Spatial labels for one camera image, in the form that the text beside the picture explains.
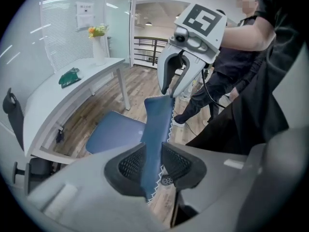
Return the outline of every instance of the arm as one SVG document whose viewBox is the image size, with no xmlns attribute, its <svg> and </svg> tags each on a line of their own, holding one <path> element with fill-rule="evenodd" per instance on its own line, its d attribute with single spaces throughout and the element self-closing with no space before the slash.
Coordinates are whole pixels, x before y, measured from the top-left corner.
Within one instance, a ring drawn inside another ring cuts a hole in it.
<svg viewBox="0 0 309 232">
<path fill-rule="evenodd" d="M 274 27 L 257 17 L 253 25 L 225 28 L 221 46 L 243 51 L 263 51 L 275 37 Z"/>
</svg>

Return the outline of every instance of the white vase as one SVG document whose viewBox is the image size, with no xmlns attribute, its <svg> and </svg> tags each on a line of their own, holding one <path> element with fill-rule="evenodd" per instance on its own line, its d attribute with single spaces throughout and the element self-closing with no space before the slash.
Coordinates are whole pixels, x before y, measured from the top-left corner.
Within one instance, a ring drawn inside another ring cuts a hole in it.
<svg viewBox="0 0 309 232">
<path fill-rule="evenodd" d="M 92 49 L 93 49 L 93 58 L 95 59 L 95 64 L 98 65 L 103 65 L 105 64 L 105 56 L 104 56 L 104 51 L 103 47 L 101 45 L 101 37 L 92 37 Z"/>
</svg>

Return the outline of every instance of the green cloth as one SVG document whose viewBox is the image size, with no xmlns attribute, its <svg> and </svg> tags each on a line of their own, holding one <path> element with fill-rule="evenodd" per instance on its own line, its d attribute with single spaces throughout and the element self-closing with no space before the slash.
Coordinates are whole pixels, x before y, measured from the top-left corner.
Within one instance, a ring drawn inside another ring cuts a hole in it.
<svg viewBox="0 0 309 232">
<path fill-rule="evenodd" d="M 81 78 L 78 77 L 77 72 L 79 72 L 78 68 L 72 68 L 63 74 L 59 79 L 59 84 L 62 88 L 67 87 L 73 83 L 78 82 Z"/>
</svg>

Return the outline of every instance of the black railing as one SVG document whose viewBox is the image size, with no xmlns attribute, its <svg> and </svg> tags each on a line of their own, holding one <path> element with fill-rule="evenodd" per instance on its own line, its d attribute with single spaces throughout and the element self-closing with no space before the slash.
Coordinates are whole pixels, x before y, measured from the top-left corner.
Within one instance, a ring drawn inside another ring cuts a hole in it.
<svg viewBox="0 0 309 232">
<path fill-rule="evenodd" d="M 158 63 L 158 55 L 161 53 L 163 48 L 167 45 L 167 39 L 152 38 L 152 37 L 134 37 L 134 50 L 147 51 L 151 52 L 150 55 L 142 53 L 134 53 L 137 55 L 137 58 L 134 56 L 135 60 L 141 60 L 148 63 L 152 63 L 152 66 Z M 141 46 L 150 46 L 150 49 L 142 49 Z"/>
</svg>

